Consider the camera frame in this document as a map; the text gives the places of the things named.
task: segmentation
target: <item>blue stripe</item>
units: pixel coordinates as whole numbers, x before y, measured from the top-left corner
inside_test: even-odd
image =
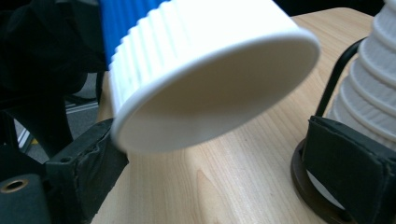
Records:
[[[149,11],[168,1],[170,0],[100,0],[107,64],[111,63],[116,47],[128,35],[128,30],[136,26],[138,20],[145,18]]]

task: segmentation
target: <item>black circular base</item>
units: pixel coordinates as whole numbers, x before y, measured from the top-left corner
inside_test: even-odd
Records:
[[[309,207],[330,224],[357,224],[349,213],[324,198],[312,184],[304,167],[301,154],[304,140],[297,146],[291,159],[291,177],[295,188]]]

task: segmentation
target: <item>table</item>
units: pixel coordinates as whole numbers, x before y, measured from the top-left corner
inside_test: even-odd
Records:
[[[336,59],[370,33],[373,18],[334,8],[293,19],[320,40],[321,56],[308,79],[254,120],[212,141],[128,155],[130,164],[92,223],[324,223],[296,192],[290,160]],[[99,120],[111,117],[106,94]]]

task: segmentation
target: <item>gray floor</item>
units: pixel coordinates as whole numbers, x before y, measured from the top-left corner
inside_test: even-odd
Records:
[[[95,80],[96,74],[89,74],[87,82],[82,90],[75,95],[83,98],[95,97]],[[73,137],[76,139],[84,132],[86,132],[96,121],[98,105],[96,102],[91,102],[85,105],[74,105],[66,102],[67,118],[69,121],[70,130]],[[35,141],[31,141],[33,136],[16,121],[17,134],[19,136],[20,147],[24,145],[27,155],[39,162],[48,160],[41,146]]]

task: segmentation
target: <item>wooden table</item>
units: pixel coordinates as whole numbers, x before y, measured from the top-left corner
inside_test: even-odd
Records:
[[[215,140],[128,155],[130,164],[92,223],[324,223],[296,192],[290,160],[336,59],[370,33],[373,18],[336,8],[293,19],[320,40],[321,57],[309,78],[279,104]],[[103,105],[99,119],[111,117]]]

